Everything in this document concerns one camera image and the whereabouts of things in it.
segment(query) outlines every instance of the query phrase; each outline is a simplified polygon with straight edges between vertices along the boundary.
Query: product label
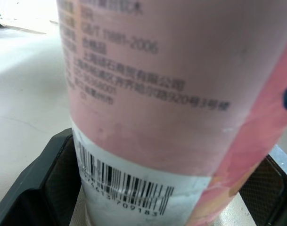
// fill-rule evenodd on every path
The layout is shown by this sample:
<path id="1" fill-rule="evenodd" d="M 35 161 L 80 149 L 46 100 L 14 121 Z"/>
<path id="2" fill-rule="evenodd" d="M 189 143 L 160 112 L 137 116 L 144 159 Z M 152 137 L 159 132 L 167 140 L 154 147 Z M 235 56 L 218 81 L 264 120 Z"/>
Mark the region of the product label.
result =
<path id="1" fill-rule="evenodd" d="M 215 173 L 287 46 L 287 0 L 58 9 L 76 125 L 116 156 L 182 175 Z"/>
<path id="2" fill-rule="evenodd" d="M 96 226 L 186 224 L 211 177 L 139 166 L 98 147 L 75 124 L 73 129 L 87 209 Z"/>

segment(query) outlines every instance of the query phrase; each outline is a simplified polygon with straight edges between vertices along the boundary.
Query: barcode number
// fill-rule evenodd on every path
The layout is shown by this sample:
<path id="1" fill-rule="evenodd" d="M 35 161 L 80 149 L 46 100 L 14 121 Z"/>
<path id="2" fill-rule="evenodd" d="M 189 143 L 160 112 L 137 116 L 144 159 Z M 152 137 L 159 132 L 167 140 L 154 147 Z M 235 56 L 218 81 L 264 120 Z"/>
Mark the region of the barcode number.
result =
<path id="1" fill-rule="evenodd" d="M 158 216 L 163 215 L 174 187 L 152 183 L 122 172 L 95 158 L 76 141 L 80 153 L 80 170 L 92 187 L 125 209 Z"/>

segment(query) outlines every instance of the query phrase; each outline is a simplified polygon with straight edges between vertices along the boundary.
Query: barcode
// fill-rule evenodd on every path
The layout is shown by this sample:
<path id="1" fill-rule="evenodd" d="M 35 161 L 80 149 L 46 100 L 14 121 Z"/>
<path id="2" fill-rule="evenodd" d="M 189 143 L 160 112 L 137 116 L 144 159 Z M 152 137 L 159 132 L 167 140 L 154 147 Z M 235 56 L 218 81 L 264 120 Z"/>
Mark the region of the barcode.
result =
<path id="1" fill-rule="evenodd" d="M 80 170 L 112 200 L 156 211 L 163 215 L 174 187 L 152 183 L 122 172 L 95 158 L 78 141 Z"/>

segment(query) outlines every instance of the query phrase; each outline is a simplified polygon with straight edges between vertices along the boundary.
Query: white barcode sticker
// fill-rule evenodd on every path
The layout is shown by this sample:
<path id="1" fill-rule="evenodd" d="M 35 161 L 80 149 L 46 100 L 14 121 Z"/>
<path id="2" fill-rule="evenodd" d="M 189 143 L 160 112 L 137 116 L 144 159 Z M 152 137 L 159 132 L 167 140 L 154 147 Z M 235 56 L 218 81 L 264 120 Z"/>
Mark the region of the white barcode sticker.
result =
<path id="1" fill-rule="evenodd" d="M 74 124 L 88 214 L 95 226 L 183 226 L 211 177 L 149 169 L 90 141 Z"/>

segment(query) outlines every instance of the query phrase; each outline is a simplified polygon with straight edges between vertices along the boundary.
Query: pink cylindrical container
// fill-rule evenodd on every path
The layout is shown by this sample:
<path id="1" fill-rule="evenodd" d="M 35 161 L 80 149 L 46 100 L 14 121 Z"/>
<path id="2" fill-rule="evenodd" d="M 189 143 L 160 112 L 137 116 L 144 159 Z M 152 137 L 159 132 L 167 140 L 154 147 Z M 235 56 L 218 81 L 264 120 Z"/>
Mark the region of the pink cylindrical container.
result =
<path id="1" fill-rule="evenodd" d="M 89 226 L 206 226 L 287 126 L 287 0 L 58 0 Z"/>

